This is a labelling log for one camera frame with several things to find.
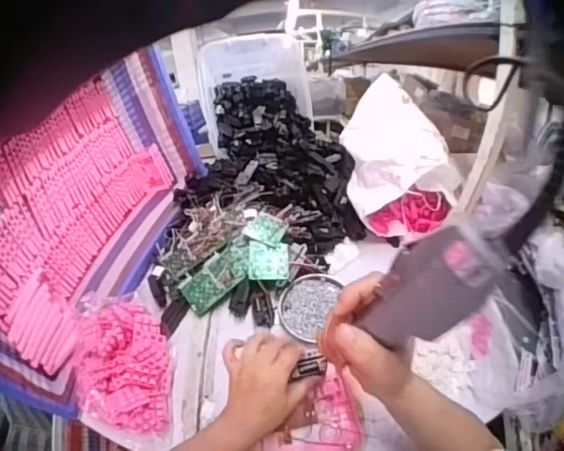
shelf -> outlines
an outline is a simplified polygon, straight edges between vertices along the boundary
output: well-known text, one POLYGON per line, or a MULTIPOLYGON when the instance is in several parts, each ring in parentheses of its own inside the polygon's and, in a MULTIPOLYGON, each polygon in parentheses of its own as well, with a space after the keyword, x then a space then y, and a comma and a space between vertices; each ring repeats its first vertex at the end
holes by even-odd
MULTIPOLYGON (((519 30, 522 40, 524 31, 519 30)), ((499 50, 498 23, 460 23, 414 29, 359 44, 332 58, 332 68, 379 63, 464 71, 499 50)), ((496 68, 481 75, 494 78, 496 68)))

clear plastic container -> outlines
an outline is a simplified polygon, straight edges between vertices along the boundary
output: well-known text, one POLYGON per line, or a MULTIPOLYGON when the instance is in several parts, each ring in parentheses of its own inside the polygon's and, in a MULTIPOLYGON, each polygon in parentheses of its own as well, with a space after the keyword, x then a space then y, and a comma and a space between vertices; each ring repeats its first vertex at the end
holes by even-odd
POLYGON ((260 80, 286 82, 297 100, 299 113, 313 120, 309 81, 299 42, 291 35, 265 34, 220 39, 205 44, 196 56, 200 106, 209 129, 209 142, 218 158, 225 152, 217 146, 215 87, 240 82, 255 75, 260 80))

white label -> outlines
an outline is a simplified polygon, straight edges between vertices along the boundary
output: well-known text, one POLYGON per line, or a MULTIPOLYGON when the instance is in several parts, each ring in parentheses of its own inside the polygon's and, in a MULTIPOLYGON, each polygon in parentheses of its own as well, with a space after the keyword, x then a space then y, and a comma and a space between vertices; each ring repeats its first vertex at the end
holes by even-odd
POLYGON ((533 361, 535 356, 525 349, 520 351, 520 368, 516 379, 516 391, 524 391, 533 384, 533 361))
POLYGON ((152 275, 156 275, 157 277, 161 277, 165 268, 163 266, 155 266, 154 270, 152 270, 152 275))
POLYGON ((454 125, 451 128, 451 136, 465 140, 468 139, 468 136, 470 136, 470 131, 464 127, 460 127, 459 125, 454 125))

white plastic bag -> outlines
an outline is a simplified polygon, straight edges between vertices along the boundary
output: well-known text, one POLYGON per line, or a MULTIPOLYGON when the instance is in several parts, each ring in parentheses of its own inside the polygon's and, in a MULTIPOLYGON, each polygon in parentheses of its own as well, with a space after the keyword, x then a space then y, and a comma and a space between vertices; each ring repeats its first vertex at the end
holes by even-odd
POLYGON ((546 227, 531 241, 537 245, 535 273, 539 282, 550 288, 564 288, 564 231, 546 227))
POLYGON ((388 75, 381 75, 366 91, 340 143, 355 159, 347 194, 364 224, 368 225, 368 215, 413 185, 441 192, 455 205, 454 191, 462 178, 450 160, 447 143, 388 75))

finger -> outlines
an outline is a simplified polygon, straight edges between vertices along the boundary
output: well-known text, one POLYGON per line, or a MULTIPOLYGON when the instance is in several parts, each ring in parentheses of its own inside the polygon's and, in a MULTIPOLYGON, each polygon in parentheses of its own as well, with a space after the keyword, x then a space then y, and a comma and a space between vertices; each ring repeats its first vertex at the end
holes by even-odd
POLYGON ((274 336, 267 332, 262 332, 260 334, 251 336, 246 342, 246 346, 244 347, 243 360, 246 361, 255 357, 261 345, 272 339, 274 339, 274 336))
POLYGON ((312 376, 289 385, 288 407, 291 412, 296 409, 299 403, 307 397, 307 394, 321 382, 321 379, 322 377, 312 376))
POLYGON ((288 378, 304 353, 305 350, 300 346, 287 345, 280 350, 280 354, 275 363, 284 376, 288 378))
POLYGON ((377 371, 390 351, 379 345, 368 333, 350 324, 340 324, 335 331, 336 348, 347 363, 360 373, 377 371))
POLYGON ((236 371, 240 363, 239 358, 236 356, 236 350, 244 345, 242 340, 229 340, 224 346, 222 355, 224 357, 224 364, 228 373, 236 371))
POLYGON ((372 303, 380 291, 382 282, 383 274, 375 271, 346 286, 338 296, 333 315, 337 317, 349 315, 356 308, 372 303))
POLYGON ((290 340, 288 338, 274 338, 268 340, 261 345, 258 351, 258 356, 265 362, 275 362, 280 355, 280 351, 284 346, 288 345, 290 340))
POLYGON ((324 328, 323 332, 320 334, 319 337, 319 346, 320 352, 326 356, 326 358, 333 362, 335 365, 342 365, 342 358, 340 354, 336 351, 335 345, 335 330, 337 329, 338 325, 341 323, 340 319, 334 317, 333 315, 329 315, 328 322, 326 323, 326 327, 324 328))

